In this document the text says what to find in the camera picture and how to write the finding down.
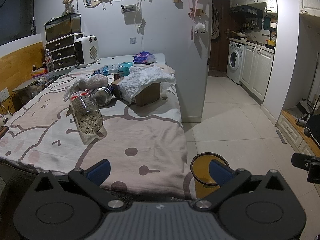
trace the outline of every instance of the wooden headboard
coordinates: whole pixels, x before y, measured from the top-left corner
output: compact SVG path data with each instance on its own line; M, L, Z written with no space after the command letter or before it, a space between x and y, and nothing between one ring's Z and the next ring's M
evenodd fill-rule
M32 66L36 65L39 68L42 66L43 61L44 49L42 42L29 45L0 57L0 91L7 87L11 96L13 89L31 79ZM10 97L2 102L6 109L8 109L9 99Z

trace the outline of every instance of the range hood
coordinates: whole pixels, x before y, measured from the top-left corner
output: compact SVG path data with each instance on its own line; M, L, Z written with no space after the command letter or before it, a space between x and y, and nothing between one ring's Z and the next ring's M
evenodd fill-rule
M241 13L246 17L251 18L263 18L263 11L257 8L254 8L249 5L233 7L230 10L231 13Z

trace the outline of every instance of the washing machine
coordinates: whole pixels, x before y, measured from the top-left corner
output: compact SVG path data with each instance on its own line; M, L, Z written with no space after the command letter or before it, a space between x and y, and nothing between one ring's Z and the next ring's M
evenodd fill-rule
M240 73L244 59L244 45L231 41L229 46L227 76L241 85Z

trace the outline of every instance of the bed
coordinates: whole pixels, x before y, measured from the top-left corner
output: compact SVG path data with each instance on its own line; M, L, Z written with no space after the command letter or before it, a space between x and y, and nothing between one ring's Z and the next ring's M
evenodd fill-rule
M69 101L62 100L65 88L77 78L107 64L130 62L133 57L103 58L90 67L74 69L15 113L0 140L0 176L9 187L22 194L41 170L65 175L108 159L111 174L101 185L105 189L196 198L174 84L161 83L161 98L143 107L114 98L100 108L104 125L94 135L79 131ZM156 57L158 61L152 65L174 75L164 54Z

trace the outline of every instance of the blue gripper pad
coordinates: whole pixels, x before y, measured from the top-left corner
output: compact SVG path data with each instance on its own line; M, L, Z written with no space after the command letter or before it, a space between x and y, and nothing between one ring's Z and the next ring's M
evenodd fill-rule
M209 174L219 186L222 186L233 179L234 173L234 170L217 160L212 160L209 164Z
M106 159L86 170L87 179L97 186L100 186L110 176L110 172L111 165Z

